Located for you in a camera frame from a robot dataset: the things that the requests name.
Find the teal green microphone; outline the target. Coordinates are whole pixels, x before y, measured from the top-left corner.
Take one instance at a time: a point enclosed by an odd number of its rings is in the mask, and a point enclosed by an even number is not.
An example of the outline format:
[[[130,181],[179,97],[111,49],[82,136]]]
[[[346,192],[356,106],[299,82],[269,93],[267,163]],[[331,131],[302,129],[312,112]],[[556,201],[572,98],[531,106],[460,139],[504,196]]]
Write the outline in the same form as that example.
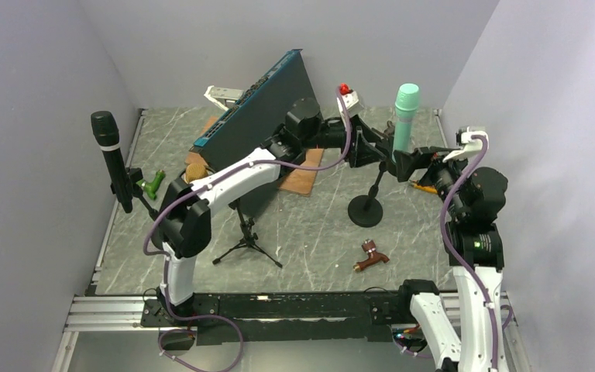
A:
[[[396,163],[395,151],[409,152],[413,119],[420,104],[420,88],[413,83],[402,84],[394,103],[396,121],[391,159]]]

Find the black round base mic stand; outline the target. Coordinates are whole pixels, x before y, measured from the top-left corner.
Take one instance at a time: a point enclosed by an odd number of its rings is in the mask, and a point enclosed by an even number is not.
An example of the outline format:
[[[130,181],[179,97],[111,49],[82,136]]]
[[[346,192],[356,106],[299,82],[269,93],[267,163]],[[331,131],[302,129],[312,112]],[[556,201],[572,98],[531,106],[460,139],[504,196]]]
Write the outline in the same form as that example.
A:
[[[383,207],[377,200],[380,182],[387,171],[385,163],[379,163],[375,181],[365,195],[358,195],[348,204],[348,217],[357,226],[371,228],[383,218]]]

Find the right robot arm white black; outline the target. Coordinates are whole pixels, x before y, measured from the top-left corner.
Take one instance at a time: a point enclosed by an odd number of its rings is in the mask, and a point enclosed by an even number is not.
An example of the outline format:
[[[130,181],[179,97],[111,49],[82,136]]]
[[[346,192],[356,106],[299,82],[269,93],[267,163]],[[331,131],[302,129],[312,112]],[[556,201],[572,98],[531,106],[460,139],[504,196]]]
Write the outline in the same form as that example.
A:
[[[483,150],[471,161],[445,160],[452,150],[421,147],[395,152],[397,179],[406,181],[423,169],[422,182],[443,202],[439,227],[459,299],[460,329],[443,308],[431,281],[406,280],[396,311],[406,322],[417,321],[437,371],[506,371],[500,290],[504,250],[495,223],[504,207],[507,178],[481,167]]]

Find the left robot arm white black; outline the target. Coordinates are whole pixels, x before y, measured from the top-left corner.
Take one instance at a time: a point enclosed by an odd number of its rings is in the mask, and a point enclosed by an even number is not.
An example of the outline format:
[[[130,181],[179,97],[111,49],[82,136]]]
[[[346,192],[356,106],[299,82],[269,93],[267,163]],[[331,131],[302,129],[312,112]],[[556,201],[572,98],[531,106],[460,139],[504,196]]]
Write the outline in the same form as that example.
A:
[[[242,196],[303,167],[310,149],[338,148],[340,160],[363,167],[390,155],[394,126],[369,127],[339,102],[338,118],[324,119],[313,98],[297,100],[284,122],[248,156],[221,171],[186,181],[179,177],[167,190],[153,229],[145,238],[164,256],[157,289],[161,315],[171,325],[194,316],[194,269],[197,256],[211,242],[212,217]]]

